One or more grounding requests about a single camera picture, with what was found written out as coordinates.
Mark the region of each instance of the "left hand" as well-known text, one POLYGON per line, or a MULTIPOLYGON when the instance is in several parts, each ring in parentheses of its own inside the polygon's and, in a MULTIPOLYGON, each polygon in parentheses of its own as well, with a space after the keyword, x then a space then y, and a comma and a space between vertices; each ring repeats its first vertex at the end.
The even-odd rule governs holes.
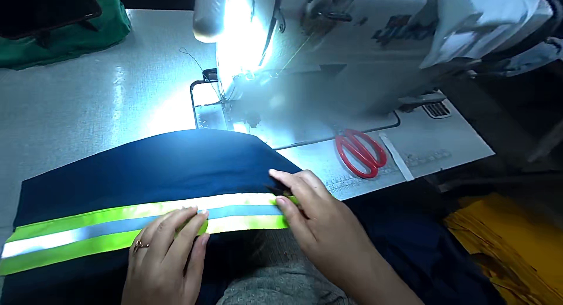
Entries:
POLYGON ((195 304, 209 239, 205 233, 194 242, 209 215, 197 212, 197 207, 174 210, 141 230, 129 249, 122 305, 195 304), (190 218, 174 238, 176 229, 190 218), (135 251, 137 240, 149 246, 135 251))

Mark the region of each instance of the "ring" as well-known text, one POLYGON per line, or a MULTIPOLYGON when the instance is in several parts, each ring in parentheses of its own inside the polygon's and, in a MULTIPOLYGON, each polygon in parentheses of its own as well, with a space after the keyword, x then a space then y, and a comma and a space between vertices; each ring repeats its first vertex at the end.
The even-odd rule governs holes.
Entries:
POLYGON ((139 250, 139 248, 148 248, 149 244, 145 244, 143 245, 143 243, 141 242, 141 239, 137 239, 137 241, 135 241, 135 246, 133 247, 133 253, 137 252, 137 250, 139 250))

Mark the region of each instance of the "red scissors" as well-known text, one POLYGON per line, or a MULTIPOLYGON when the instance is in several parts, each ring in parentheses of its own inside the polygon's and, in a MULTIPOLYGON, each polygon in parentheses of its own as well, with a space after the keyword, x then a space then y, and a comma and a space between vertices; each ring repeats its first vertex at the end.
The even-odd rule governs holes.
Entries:
POLYGON ((336 133, 336 136, 334 136, 336 149, 338 150, 338 154, 342 158, 342 161, 344 161, 344 164, 346 164, 350 171, 352 171, 358 177, 361 177, 363 179, 374 178, 377 175, 378 169, 387 163, 387 155, 385 154, 384 149, 370 136, 364 134, 361 131, 354 129, 339 130, 336 127, 334 127, 334 129, 336 133), (373 150, 376 152, 377 159, 379 160, 377 160, 376 157, 374 157, 373 154, 371 154, 370 151, 356 137, 362 138, 362 140, 370 144, 373 150), (354 167, 354 165, 352 165, 346 157, 344 149, 347 149, 362 164, 366 165, 368 172, 364 173, 354 167))

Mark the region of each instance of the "green fabric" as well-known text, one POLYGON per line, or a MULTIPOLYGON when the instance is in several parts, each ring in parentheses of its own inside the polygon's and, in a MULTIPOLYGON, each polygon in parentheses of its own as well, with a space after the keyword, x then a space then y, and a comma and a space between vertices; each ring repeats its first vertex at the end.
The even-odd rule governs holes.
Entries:
POLYGON ((6 241, 18 241, 28 238, 50 235, 52 233, 82 228, 95 224, 123 219, 142 218, 164 215, 174 209, 198 206, 201 209, 219 208, 229 205, 275 205, 273 194, 223 194, 209 197, 199 197, 179 201, 165 201, 107 208, 74 216, 67 216, 50 221, 33 223, 16 228, 12 236, 6 241))
POLYGON ((131 31, 131 23, 120 0, 97 0, 102 14, 89 22, 99 31, 71 24, 51 31, 48 48, 34 38, 0 38, 0 67, 22 70, 34 65, 60 62, 109 48, 121 42, 131 31))
MULTIPOLYGON (((284 216, 253 215, 228 216, 207 220, 198 231, 218 233, 249 229, 282 229, 289 225, 284 216)), ((52 265, 87 255, 123 249, 131 246, 140 230, 118 232, 109 235, 76 241, 67 245, 33 251, 0 260, 0 275, 9 275, 25 270, 52 265)))

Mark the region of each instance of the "dark blue fabric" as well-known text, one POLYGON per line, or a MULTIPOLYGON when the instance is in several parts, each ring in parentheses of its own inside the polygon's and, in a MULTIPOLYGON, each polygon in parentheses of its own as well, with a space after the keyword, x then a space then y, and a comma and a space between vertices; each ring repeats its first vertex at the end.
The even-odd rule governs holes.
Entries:
POLYGON ((223 130, 161 134, 23 181, 13 224, 148 202, 268 193, 272 168, 300 171, 252 135, 223 130))
POLYGON ((397 196, 397 192, 374 192, 345 203, 377 251, 419 298, 426 305, 505 304, 439 219, 403 205, 397 196))
MULTIPOLYGON (((257 137, 184 130, 124 144, 25 180, 14 227, 125 205, 232 193, 268 193, 269 169, 299 167, 257 137)), ((230 280, 225 262, 239 258, 235 234, 208 244, 203 303, 218 300, 230 280)), ((127 250, 110 251, 8 275, 2 304, 118 304, 127 250)))
MULTIPOLYGON (((238 192, 268 192, 268 169, 298 172, 258 138, 216 130, 162 134, 101 152, 22 183, 15 226, 92 210, 238 192)), ((347 200, 378 251, 426 305, 502 304, 449 232, 397 205, 397 189, 347 200)), ((198 304, 215 304, 246 269, 253 231, 212 235, 198 304)), ((2 304, 118 304, 127 250, 8 275, 2 304)))

